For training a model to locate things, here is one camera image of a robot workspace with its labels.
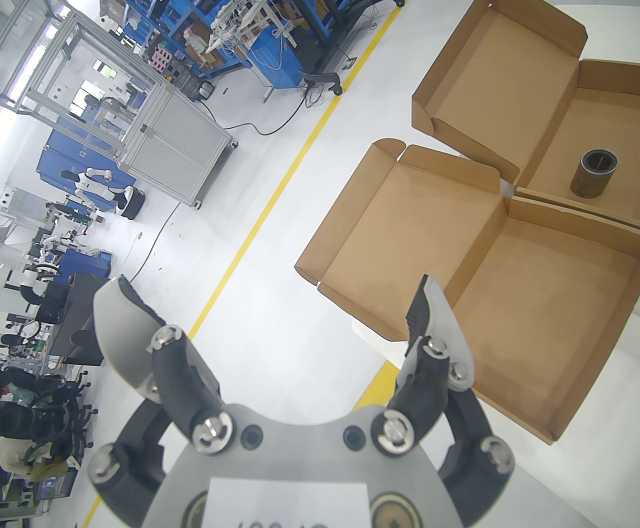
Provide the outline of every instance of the cardboard box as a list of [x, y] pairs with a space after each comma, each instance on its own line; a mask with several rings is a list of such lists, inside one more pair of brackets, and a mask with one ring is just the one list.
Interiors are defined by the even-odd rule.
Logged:
[[640, 230], [499, 195], [496, 169], [377, 141], [296, 263], [340, 308], [389, 340], [422, 274], [434, 275], [476, 363], [474, 389], [557, 440], [640, 294]]
[[[413, 94], [412, 124], [523, 196], [640, 227], [640, 65], [579, 62], [586, 38], [543, 0], [476, 0]], [[618, 169], [580, 198], [569, 185], [595, 148]]]
[[[540, 165], [516, 194], [640, 227], [640, 65], [580, 61], [578, 83]], [[579, 160], [606, 148], [618, 158], [605, 191], [581, 198], [569, 187]]]
[[187, 46], [187, 55], [191, 57], [200, 68], [206, 70], [212, 70], [224, 66], [227, 63], [226, 59], [217, 50], [213, 50], [210, 53], [199, 54], [194, 48]]
[[412, 124], [514, 183], [540, 161], [586, 40], [544, 0], [475, 0], [413, 94]]
[[[281, 3], [278, 2], [278, 7], [281, 8], [280, 13], [282, 15], [286, 15], [286, 17], [293, 22], [294, 26], [302, 26], [304, 29], [310, 29], [307, 21], [303, 18], [302, 13], [291, 0], [284, 0]], [[324, 1], [316, 0], [316, 15], [322, 19], [328, 12], [329, 8], [326, 6]]]

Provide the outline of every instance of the bolt hole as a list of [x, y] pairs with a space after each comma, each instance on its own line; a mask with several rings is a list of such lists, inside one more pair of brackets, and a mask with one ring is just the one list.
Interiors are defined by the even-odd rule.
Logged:
[[240, 443], [245, 449], [253, 451], [257, 449], [264, 438], [264, 433], [258, 425], [250, 425], [244, 428], [244, 431], [240, 435]]
[[255, 445], [260, 442], [260, 436], [255, 431], [251, 431], [247, 434], [246, 441], [249, 445]]
[[367, 442], [367, 437], [364, 435], [364, 431], [357, 426], [347, 427], [344, 430], [342, 439], [344, 441], [344, 445], [352, 451], [359, 451]]

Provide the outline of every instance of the window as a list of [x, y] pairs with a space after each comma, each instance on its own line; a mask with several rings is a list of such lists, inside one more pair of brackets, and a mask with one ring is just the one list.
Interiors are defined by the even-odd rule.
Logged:
[[114, 70], [110, 66], [107, 66], [101, 60], [97, 60], [95, 62], [95, 64], [93, 65], [93, 69], [96, 70], [97, 72], [100, 72], [107, 79], [115, 79], [116, 75], [118, 75], [118, 72], [116, 70]]
[[78, 93], [74, 97], [73, 103], [69, 106], [69, 110], [80, 117], [82, 112], [86, 109], [86, 102], [84, 101], [84, 98], [89, 94], [93, 95], [97, 99], [101, 99], [105, 95], [100, 88], [91, 84], [89, 81], [85, 81], [82, 83], [80, 90], [78, 90]]

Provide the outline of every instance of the electrical wire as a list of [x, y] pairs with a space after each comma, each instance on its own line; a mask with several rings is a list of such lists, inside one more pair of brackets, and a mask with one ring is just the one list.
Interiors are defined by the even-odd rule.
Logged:
[[349, 57], [344, 51], [342, 51], [342, 49], [339, 46], [336, 46], [336, 49], [342, 53], [348, 60], [353, 60], [351, 57]]
[[[276, 32], [278, 30], [274, 29], [271, 34], [273, 36], [276, 36]], [[282, 69], [282, 58], [283, 58], [283, 52], [284, 52], [284, 37], [282, 35], [280, 35], [280, 64], [278, 64], [277, 68], [274, 68], [273, 66], [269, 66], [268, 64], [265, 64], [264, 62], [262, 62], [260, 59], [258, 59], [257, 55], [255, 54], [255, 51], [253, 51], [253, 49], [249, 49], [249, 53], [251, 53], [251, 55], [253, 55], [254, 60], [258, 63], [261, 64], [262, 66], [265, 66], [266, 68], [273, 70], [275, 72], [277, 72], [278, 70]]]
[[[258, 127], [255, 126], [253, 123], [240, 123], [239, 125], [234, 125], [232, 127], [226, 127], [225, 130], [233, 130], [233, 129], [237, 129], [237, 128], [240, 128], [240, 127], [253, 127], [255, 129], [255, 131], [258, 132], [258, 134], [260, 134], [261, 136], [271, 136], [271, 135], [275, 134], [276, 132], [280, 132], [289, 123], [289, 121], [291, 121], [293, 119], [293, 116], [298, 113], [298, 110], [300, 110], [300, 108], [302, 107], [302, 104], [305, 101], [307, 101], [307, 95], [308, 95], [310, 89], [311, 89], [311, 87], [307, 85], [307, 87], [305, 88], [305, 94], [302, 97], [302, 99], [300, 100], [300, 104], [298, 104], [298, 107], [293, 111], [293, 114], [291, 114], [291, 116], [289, 116], [289, 119], [287, 119], [282, 125], [280, 125], [275, 130], [272, 130], [271, 132], [260, 132], [258, 130]], [[307, 107], [311, 108], [311, 106], [313, 106], [315, 103], [317, 103], [319, 101], [319, 99], [320, 99], [320, 97], [318, 97], [313, 102], [313, 104], [311, 104], [310, 106], [307, 106]], [[216, 117], [213, 115], [213, 112], [209, 109], [209, 107], [206, 104], [204, 104], [202, 101], [200, 101], [200, 102], [202, 103], [202, 106], [207, 109], [207, 112], [209, 112], [209, 114], [211, 115], [211, 118], [217, 123], [218, 121], [217, 121]]]
[[167, 219], [162, 224], [162, 227], [160, 228], [160, 231], [158, 231], [158, 234], [156, 235], [156, 239], [154, 240], [154, 243], [151, 244], [151, 249], [149, 250], [149, 253], [147, 254], [147, 258], [145, 259], [145, 261], [142, 263], [142, 266], [140, 266], [139, 270], [137, 270], [136, 274], [133, 276], [133, 278], [129, 282], [133, 282], [136, 279], [136, 277], [140, 274], [140, 272], [142, 271], [142, 268], [145, 267], [145, 264], [149, 260], [149, 257], [151, 256], [152, 251], [156, 247], [156, 243], [158, 242], [158, 239], [160, 238], [160, 235], [162, 234], [162, 231], [164, 231], [164, 228], [169, 223], [169, 220], [171, 220], [171, 217], [173, 216], [175, 211], [177, 211], [178, 207], [180, 207], [180, 202], [178, 202], [178, 204], [173, 208], [173, 211], [171, 212], [171, 214], [167, 217]]
[[307, 97], [305, 96], [305, 106], [307, 108], [311, 108], [312, 106], [315, 106], [315, 104], [320, 100], [320, 98], [322, 97], [322, 94], [324, 92], [324, 85], [323, 84], [317, 84], [316, 86], [320, 87], [320, 91], [318, 93], [318, 96], [316, 97], [315, 101], [311, 101], [311, 96], [309, 97], [309, 101], [307, 101]]
[[374, 22], [373, 19], [378, 16], [378, 8], [374, 5], [371, 9], [371, 14], [366, 16], [369, 18], [369, 29], [376, 29], [378, 27], [378, 23]]

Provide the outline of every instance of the office chair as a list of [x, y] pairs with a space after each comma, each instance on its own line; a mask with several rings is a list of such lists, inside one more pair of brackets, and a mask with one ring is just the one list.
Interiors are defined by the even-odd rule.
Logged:
[[93, 447], [86, 441], [85, 426], [97, 409], [83, 406], [78, 411], [66, 405], [46, 408], [28, 408], [16, 402], [0, 402], [0, 436], [31, 440], [36, 443], [25, 454], [25, 460], [41, 446], [52, 444], [50, 454], [63, 460], [72, 454], [81, 459], [86, 447]]

